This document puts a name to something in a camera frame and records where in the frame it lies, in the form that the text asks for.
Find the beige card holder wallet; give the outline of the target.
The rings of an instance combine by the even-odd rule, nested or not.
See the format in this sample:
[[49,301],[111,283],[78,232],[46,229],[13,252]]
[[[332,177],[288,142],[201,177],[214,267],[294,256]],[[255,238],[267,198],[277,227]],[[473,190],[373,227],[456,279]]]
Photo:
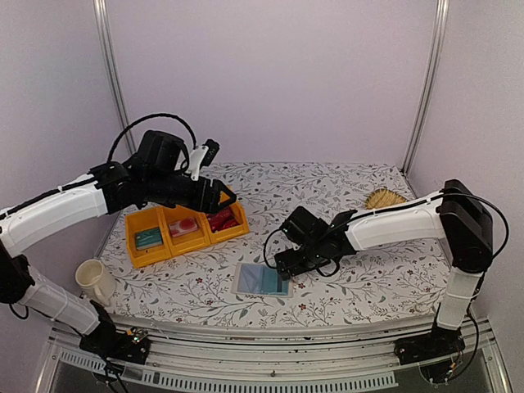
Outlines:
[[232,293],[241,295],[291,298],[292,286],[274,269],[262,264],[240,263],[233,277]]

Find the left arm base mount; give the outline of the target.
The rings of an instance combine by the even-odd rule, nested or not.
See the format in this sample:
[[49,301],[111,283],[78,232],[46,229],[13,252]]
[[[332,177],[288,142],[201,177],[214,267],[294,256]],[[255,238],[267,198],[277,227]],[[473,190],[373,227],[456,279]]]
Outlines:
[[147,337],[136,341],[133,335],[99,325],[90,334],[82,336],[79,348],[102,359],[118,359],[144,365],[150,352],[151,341]]

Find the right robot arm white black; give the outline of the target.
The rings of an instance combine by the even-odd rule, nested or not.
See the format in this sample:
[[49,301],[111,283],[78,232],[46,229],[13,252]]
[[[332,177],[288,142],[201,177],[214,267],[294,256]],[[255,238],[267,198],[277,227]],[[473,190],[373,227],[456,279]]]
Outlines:
[[415,201],[369,211],[347,210],[331,222],[299,206],[279,227],[295,248],[277,253],[273,268],[288,280],[377,246],[446,240],[452,256],[450,277],[436,312],[436,329],[423,340],[427,354],[440,357],[454,345],[454,331],[495,257],[493,219],[486,206],[456,179]]

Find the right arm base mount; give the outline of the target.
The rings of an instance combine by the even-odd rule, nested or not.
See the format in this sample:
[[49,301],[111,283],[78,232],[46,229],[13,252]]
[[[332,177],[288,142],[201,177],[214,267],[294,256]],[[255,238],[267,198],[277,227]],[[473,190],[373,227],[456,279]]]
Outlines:
[[441,356],[459,354],[465,349],[461,331],[433,326],[431,331],[395,341],[394,354],[401,365],[422,362]]

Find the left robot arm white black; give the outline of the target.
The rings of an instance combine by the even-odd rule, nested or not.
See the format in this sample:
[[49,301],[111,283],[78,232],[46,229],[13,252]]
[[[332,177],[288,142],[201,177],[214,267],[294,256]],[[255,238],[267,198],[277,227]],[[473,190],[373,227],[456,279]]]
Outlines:
[[25,251],[72,225],[129,206],[153,202],[213,214],[231,205],[236,194],[219,180],[200,175],[219,144],[209,139],[189,151],[173,134],[148,130],[138,151],[124,163],[110,160],[64,186],[1,211],[1,302],[37,310],[83,335],[104,355],[115,355],[121,337],[101,321],[99,302],[79,299],[30,266]]

